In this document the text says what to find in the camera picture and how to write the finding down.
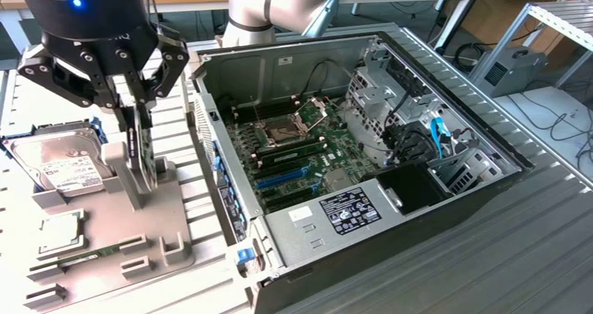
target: green circuit board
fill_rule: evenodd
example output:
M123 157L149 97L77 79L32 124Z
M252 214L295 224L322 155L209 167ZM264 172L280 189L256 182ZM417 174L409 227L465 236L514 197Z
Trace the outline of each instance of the green circuit board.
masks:
M340 184L348 185L358 183L362 175L377 169L376 164L358 147L358 142L348 128L340 125L342 122L341 110L333 104L326 104L324 111L326 117L305 135L277 129L276 137L284 138L280 145L291 145L295 142L301 142L305 145L289 149L281 154L275 153L275 147L267 146L269 132L283 125L291 125L292 114L263 119L259 122L227 125L252 188L260 199L260 205L268 213L336 191L336 186L332 186L330 183L336 174L342 174L338 180ZM322 118L320 108L313 103L308 103L300 109L298 114L308 128ZM301 153L302 157L296 160L283 160L295 157L297 154L295 151ZM256 157L257 152L275 155L273 157ZM263 167L261 163L264 162L265 165L267 161L273 164L271 167ZM265 188L257 187L261 181L273 180L302 169L305 169L304 176Z

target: motherboard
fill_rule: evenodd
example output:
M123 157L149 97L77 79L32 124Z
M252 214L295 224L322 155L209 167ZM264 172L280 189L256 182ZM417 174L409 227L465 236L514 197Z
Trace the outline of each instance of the motherboard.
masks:
M268 213L349 187L377 169L342 117L333 101L313 97L293 113L227 125Z

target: blue pcie slot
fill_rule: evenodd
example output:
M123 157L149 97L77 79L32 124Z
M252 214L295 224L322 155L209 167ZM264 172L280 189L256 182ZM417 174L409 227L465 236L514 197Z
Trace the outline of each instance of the blue pcie slot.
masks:
M305 166L300 170L295 170L291 173L287 173L287 174L277 176L272 179L257 182L257 184L256 184L257 189L264 189L264 188L272 187L275 185L279 185L287 181L301 179L302 177L306 176L306 173L309 172L309 168L310 168L310 166Z

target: hard drive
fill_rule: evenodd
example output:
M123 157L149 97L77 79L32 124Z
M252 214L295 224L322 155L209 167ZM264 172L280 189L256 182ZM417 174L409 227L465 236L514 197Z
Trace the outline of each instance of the hard drive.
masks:
M89 122L33 129L4 138L1 144L41 191L56 189L64 197L84 195L100 191L103 179L115 175L101 162L100 132Z

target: warning label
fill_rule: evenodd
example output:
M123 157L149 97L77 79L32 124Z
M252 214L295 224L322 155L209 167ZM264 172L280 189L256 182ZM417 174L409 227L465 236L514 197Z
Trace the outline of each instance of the warning label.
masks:
M101 175L89 156L51 161L41 165L41 170L60 192L101 184Z
M341 236L381 219L360 187L320 201L320 204Z

